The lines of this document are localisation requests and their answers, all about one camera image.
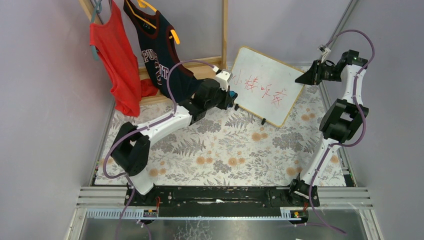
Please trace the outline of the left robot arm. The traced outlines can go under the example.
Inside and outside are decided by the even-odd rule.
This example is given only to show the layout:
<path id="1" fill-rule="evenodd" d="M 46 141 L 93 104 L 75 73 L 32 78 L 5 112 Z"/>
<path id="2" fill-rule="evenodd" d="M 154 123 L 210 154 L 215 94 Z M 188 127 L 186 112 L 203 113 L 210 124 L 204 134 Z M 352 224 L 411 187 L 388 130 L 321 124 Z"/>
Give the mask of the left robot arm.
<path id="1" fill-rule="evenodd" d="M 173 132 L 203 119 L 212 108 L 231 108 L 237 96 L 229 88 L 221 89 L 218 81 L 207 78 L 193 96 L 179 102 L 171 112 L 144 124 L 123 124 L 109 155 L 124 170 L 132 188 L 146 195 L 155 186 L 146 170 L 151 147 Z"/>

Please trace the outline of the blue black whiteboard eraser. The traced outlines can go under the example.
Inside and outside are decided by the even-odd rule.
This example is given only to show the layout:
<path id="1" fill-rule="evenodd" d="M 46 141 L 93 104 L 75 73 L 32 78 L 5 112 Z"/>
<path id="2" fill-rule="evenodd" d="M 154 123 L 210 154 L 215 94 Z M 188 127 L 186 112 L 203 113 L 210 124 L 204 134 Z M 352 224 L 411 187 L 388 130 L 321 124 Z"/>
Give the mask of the blue black whiteboard eraser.
<path id="1" fill-rule="evenodd" d="M 235 91 L 230 90 L 229 96 L 231 97 L 231 100 L 234 102 L 235 99 L 238 97 L 238 94 Z"/>

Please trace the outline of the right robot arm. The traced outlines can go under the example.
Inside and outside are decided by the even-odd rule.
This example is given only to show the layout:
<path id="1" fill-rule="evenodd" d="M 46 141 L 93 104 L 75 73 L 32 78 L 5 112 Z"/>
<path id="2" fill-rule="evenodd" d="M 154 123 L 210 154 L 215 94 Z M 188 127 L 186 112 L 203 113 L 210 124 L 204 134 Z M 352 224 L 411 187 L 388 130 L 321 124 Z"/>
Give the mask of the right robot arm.
<path id="1" fill-rule="evenodd" d="M 337 64 L 322 58 L 315 60 L 308 71 L 295 79 L 295 83 L 309 86 L 317 86 L 322 81 L 342 82 L 345 91 L 320 122 L 320 143 L 312 159 L 289 185 L 287 199 L 291 205 L 307 207 L 318 203 L 317 190 L 323 170 L 342 144 L 353 138 L 368 115 L 369 109 L 364 107 L 361 97 L 367 63 L 359 52 L 348 50 Z"/>

